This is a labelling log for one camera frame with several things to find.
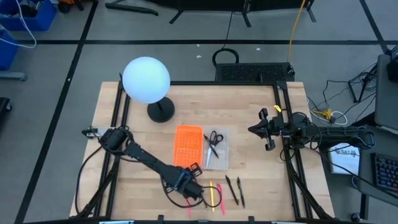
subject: black keyboard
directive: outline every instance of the black keyboard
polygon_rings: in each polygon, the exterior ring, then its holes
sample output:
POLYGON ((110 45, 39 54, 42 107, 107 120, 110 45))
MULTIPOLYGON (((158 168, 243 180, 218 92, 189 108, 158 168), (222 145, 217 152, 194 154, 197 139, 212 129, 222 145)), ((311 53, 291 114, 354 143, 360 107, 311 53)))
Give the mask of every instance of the black keyboard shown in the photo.
POLYGON ((378 153, 371 157, 374 184, 398 192, 398 159, 378 153))
POLYGON ((217 81, 258 81, 259 75, 264 82, 294 81, 289 73, 290 64, 284 63, 220 63, 216 67, 217 81))

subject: black lamp base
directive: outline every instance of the black lamp base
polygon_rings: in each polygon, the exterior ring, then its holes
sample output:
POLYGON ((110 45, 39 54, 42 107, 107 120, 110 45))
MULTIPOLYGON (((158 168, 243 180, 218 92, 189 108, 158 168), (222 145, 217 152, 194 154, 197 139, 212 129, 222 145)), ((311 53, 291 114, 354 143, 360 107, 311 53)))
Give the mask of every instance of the black lamp base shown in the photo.
POLYGON ((172 100, 163 97, 158 102, 149 104, 147 111, 151 120, 164 123, 173 117, 175 108, 172 100))

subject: scissors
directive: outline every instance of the scissors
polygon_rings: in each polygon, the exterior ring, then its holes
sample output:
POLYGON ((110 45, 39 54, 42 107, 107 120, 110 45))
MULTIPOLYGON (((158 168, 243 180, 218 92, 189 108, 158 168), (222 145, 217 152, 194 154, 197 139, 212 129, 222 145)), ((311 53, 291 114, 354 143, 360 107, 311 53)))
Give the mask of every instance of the scissors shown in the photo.
POLYGON ((216 145, 218 143, 220 143, 224 139, 224 136, 222 134, 217 134, 216 131, 212 131, 210 134, 210 138, 208 138, 205 135, 204 135, 204 137, 205 137, 207 143, 209 144, 209 149, 207 150, 207 160, 206 160, 206 167, 208 167, 209 161, 210 161, 210 155, 211 155, 212 151, 218 159, 217 152, 214 148, 216 147, 216 145))

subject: concrete floor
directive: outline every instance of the concrete floor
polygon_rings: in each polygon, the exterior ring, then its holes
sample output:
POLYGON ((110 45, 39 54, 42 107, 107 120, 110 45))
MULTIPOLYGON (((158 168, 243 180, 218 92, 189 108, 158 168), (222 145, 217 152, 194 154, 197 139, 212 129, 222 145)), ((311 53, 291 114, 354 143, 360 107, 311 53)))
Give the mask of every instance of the concrete floor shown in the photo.
MULTIPOLYGON (((383 39, 398 40, 398 25, 394 20, 398 2, 366 0, 366 3, 383 39)), ((175 24, 170 25, 168 21, 176 10, 142 1, 131 1, 128 4, 155 9, 159 12, 159 17, 113 11, 106 9, 104 2, 100 1, 86 39, 225 39, 229 12, 184 12, 175 24)), ((10 98, 14 107, 0 134, 1 223, 13 223, 16 218, 54 111, 57 105, 60 108, 58 100, 63 86, 70 84, 59 120, 55 120, 57 126, 25 222, 68 217, 76 175, 86 146, 86 139, 80 131, 91 124, 101 82, 118 80, 118 73, 126 64, 140 56, 151 56, 162 61, 172 80, 215 78, 211 56, 221 44, 87 42, 81 50, 76 69, 73 66, 71 69, 92 3, 85 2, 84 5, 83 12, 74 8, 69 14, 58 13, 49 31, 35 32, 36 38, 41 40, 36 49, 19 49, 11 70, 26 72, 29 76, 26 82, 0 80, 0 96, 10 98)), ((323 101, 322 90, 327 79, 349 80, 355 77, 376 62, 382 49, 377 44, 375 33, 359 0, 317 0, 312 10, 317 22, 313 23, 304 11, 295 39, 330 41, 324 42, 326 45, 319 42, 294 45, 291 63, 296 71, 296 80, 304 82, 307 95, 320 103, 323 101), (333 41, 337 40, 373 42, 354 41, 354 45, 339 42, 340 45, 336 45, 333 41)), ((297 11, 251 12, 248 17, 252 28, 245 26, 241 16, 234 15, 229 39, 288 40, 297 11)), ((18 40, 29 40, 25 32, 12 32, 11 35, 18 40)), ((241 62, 284 62, 289 48, 286 44, 231 44, 228 47, 239 52, 241 62)), ((220 54, 218 58, 220 62, 232 60, 227 54, 220 54)), ((332 83, 326 95, 330 97, 344 88, 344 83, 332 83)), ((355 121, 369 102, 370 99, 350 110, 347 114, 349 124, 355 121)), ((352 105, 348 91, 330 101, 333 110, 346 111, 352 105)), ((373 110, 374 104, 363 116, 373 110)), ((359 192, 351 187, 351 177, 330 174, 328 166, 325 166, 325 174, 336 216, 349 220, 352 213, 359 211, 359 192)), ((397 219, 398 208, 371 198, 369 222, 394 223, 397 219)))

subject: yellow pencil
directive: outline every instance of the yellow pencil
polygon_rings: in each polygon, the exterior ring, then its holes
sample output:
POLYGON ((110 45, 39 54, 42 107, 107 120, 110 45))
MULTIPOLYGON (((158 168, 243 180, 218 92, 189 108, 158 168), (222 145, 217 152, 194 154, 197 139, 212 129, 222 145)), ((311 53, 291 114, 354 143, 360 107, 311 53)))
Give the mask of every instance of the yellow pencil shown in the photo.
POLYGON ((211 197, 211 206, 214 206, 214 196, 213 196, 213 181, 210 181, 210 197, 211 197))

